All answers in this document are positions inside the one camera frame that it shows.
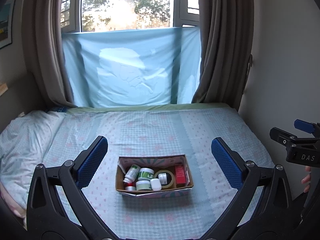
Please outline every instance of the window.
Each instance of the window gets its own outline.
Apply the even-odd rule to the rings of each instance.
[[[198,26],[198,0],[62,0],[62,32]]]

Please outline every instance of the brown packing tape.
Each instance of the brown packing tape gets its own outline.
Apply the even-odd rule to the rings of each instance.
[[[172,186],[173,186],[173,184],[174,184],[174,181],[175,181],[175,178],[174,178],[173,173],[172,173],[171,171],[168,171],[168,170],[158,171],[158,172],[154,175],[154,178],[158,178],[158,175],[159,175],[160,173],[165,173],[165,172],[169,173],[172,179],[171,179],[171,182],[170,182],[168,185],[165,185],[165,186],[162,185],[162,186],[161,186],[161,189],[169,189],[169,188],[172,188]]]

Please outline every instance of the metal bolt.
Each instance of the metal bolt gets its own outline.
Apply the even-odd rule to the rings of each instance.
[[[72,164],[73,164],[73,161],[72,161],[72,160],[67,160],[67,161],[65,161],[65,163],[64,163],[64,165],[67,166],[67,167],[71,166]]]
[[[43,168],[43,164],[38,164],[37,166],[36,166],[36,169],[37,170],[41,170]]]
[[[277,169],[278,169],[279,171],[282,171],[282,170],[283,170],[283,166],[280,165],[280,164],[278,164],[276,167],[277,167]]]
[[[253,161],[247,161],[246,164],[250,168],[252,168],[254,166],[254,162]]]

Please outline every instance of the mattress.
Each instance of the mattress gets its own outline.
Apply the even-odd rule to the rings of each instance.
[[[274,166],[266,149],[234,109],[214,104],[204,108],[32,112],[12,121],[0,135],[0,180],[25,208],[36,164],[60,166],[65,160],[75,159],[98,135],[103,135],[108,139],[108,153],[90,185],[82,191],[110,229],[124,239],[198,239],[237,192],[211,154],[214,138],[222,137],[244,160],[253,160],[263,167]],[[189,195],[136,199],[116,192],[119,156],[177,154],[187,156],[193,175],[195,185]],[[241,223],[250,219],[261,190],[257,189]],[[61,187],[58,192],[69,218],[79,223]]]

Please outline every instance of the picture frame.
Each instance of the picture frame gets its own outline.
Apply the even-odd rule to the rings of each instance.
[[[15,0],[7,0],[0,11],[0,49],[12,44],[12,20]]]

